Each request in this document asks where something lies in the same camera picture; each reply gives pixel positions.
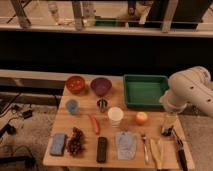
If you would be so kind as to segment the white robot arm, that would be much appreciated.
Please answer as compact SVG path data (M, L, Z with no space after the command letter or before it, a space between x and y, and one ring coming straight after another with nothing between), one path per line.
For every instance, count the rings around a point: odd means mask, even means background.
M196 66L173 73L168 79L169 89L160 97L159 102L168 113L181 113L187 103L196 106L207 116L213 118L213 90L210 72Z

